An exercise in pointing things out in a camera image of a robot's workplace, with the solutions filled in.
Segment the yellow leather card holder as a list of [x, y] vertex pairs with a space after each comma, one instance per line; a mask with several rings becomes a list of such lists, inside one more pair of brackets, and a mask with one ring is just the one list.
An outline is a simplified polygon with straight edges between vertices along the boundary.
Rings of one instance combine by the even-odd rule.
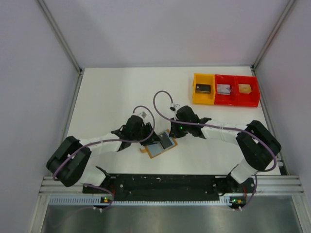
[[[163, 132], [167, 132], [167, 134], [170, 137], [170, 130], [169, 129], [167, 129], [167, 130], [165, 130]], [[171, 146], [170, 148], [168, 148], [166, 150], [164, 150], [162, 148], [162, 146], [161, 146], [161, 144], [159, 142], [157, 144], [153, 144], [153, 145], [149, 145], [149, 146], [140, 148], [139, 151], [142, 154], [147, 154], [150, 159], [156, 158], [157, 156], [159, 156], [159, 155], [169, 151], [170, 149], [172, 149], [172, 148], [174, 148], [174, 147], [176, 147], [178, 145], [177, 141], [174, 138], [170, 137], [170, 139], [173, 142], [173, 146]]]

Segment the silver card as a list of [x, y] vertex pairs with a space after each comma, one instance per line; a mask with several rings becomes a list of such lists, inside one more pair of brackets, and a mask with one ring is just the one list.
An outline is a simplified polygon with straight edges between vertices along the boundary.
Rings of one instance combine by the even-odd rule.
[[217, 93], [219, 95], [230, 95], [231, 87], [229, 84], [217, 84]]

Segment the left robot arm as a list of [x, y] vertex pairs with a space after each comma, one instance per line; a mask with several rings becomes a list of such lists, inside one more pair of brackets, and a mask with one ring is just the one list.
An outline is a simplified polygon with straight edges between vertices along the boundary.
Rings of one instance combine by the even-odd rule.
[[148, 146], [159, 141], [151, 123], [144, 122], [142, 115], [131, 115], [126, 124], [101, 137], [79, 140], [68, 136], [47, 161], [46, 168], [53, 179], [65, 187], [77, 183], [91, 184], [103, 193], [110, 188], [108, 173], [99, 166], [91, 165], [90, 159], [122, 151], [133, 143]]

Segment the black credit card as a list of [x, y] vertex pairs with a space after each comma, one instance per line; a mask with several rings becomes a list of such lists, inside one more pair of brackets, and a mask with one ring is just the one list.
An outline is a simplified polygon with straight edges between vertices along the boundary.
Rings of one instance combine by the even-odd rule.
[[170, 148], [171, 146], [173, 146], [173, 142], [171, 141], [169, 135], [167, 134], [167, 132], [163, 132], [159, 135], [159, 139], [160, 139], [160, 144], [162, 146], [162, 148], [164, 150]]

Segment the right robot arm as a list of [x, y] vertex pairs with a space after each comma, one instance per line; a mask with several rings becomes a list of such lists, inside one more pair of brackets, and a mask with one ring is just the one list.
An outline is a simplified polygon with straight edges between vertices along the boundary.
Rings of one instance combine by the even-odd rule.
[[274, 162], [281, 151], [281, 144], [257, 120], [246, 125], [235, 125], [199, 118], [191, 107], [172, 104], [170, 137], [181, 138], [187, 134], [201, 139], [215, 139], [237, 145], [244, 158], [227, 176], [227, 187], [232, 192], [240, 191], [245, 181], [257, 172], [263, 172]]

